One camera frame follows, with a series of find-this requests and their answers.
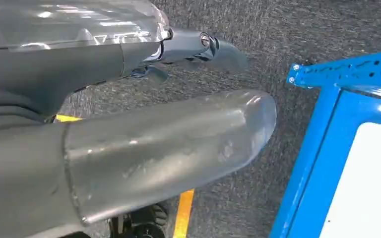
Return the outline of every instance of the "white panel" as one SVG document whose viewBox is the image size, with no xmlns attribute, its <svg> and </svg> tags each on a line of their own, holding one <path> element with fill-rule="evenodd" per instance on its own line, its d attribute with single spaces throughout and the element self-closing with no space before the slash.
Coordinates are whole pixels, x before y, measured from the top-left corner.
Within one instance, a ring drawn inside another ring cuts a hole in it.
<svg viewBox="0 0 381 238">
<path fill-rule="evenodd" d="M 320 237 L 381 237 L 381 124 L 358 128 Z"/>
</svg>

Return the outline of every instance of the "gray fairing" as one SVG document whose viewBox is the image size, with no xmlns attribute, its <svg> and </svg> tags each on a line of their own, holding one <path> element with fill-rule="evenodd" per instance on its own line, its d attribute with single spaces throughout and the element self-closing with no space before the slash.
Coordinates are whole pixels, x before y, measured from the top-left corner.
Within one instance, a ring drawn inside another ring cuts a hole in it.
<svg viewBox="0 0 381 238">
<path fill-rule="evenodd" d="M 15 125 L 0 129 L 0 238 L 58 237 L 241 168 L 276 111 L 243 90 L 73 123 L 0 120 Z"/>
</svg>

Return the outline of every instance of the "black wheel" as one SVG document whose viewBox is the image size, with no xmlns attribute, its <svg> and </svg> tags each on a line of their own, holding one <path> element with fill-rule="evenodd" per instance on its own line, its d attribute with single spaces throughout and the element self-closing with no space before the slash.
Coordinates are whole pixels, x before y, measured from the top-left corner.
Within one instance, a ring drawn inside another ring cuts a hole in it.
<svg viewBox="0 0 381 238">
<path fill-rule="evenodd" d="M 135 227 L 133 231 L 136 238 L 165 238 L 161 228 L 153 224 L 139 225 Z"/>
<path fill-rule="evenodd" d="M 66 237 L 62 237 L 62 238 L 91 238 L 91 237 L 84 232 L 76 232 L 76 233 L 69 234 Z"/>
</svg>

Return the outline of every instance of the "clear plastic cover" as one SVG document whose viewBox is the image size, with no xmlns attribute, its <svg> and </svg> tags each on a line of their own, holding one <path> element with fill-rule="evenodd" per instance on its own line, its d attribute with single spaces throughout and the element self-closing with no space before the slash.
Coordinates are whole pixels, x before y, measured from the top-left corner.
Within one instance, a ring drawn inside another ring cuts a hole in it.
<svg viewBox="0 0 381 238">
<path fill-rule="evenodd" d="M 147 0 L 0 0 L 0 49 L 160 42 L 168 30 Z"/>
</svg>

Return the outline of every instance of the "screw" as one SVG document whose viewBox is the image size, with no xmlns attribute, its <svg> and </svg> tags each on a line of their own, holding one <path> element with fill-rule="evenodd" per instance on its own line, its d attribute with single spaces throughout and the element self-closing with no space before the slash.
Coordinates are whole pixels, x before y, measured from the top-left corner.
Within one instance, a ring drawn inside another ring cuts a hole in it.
<svg viewBox="0 0 381 238">
<path fill-rule="evenodd" d="M 202 43 L 203 46 L 208 48 L 209 45 L 210 45 L 209 36 L 207 36 L 205 34 L 202 34 L 201 35 L 201 43 Z"/>
</svg>

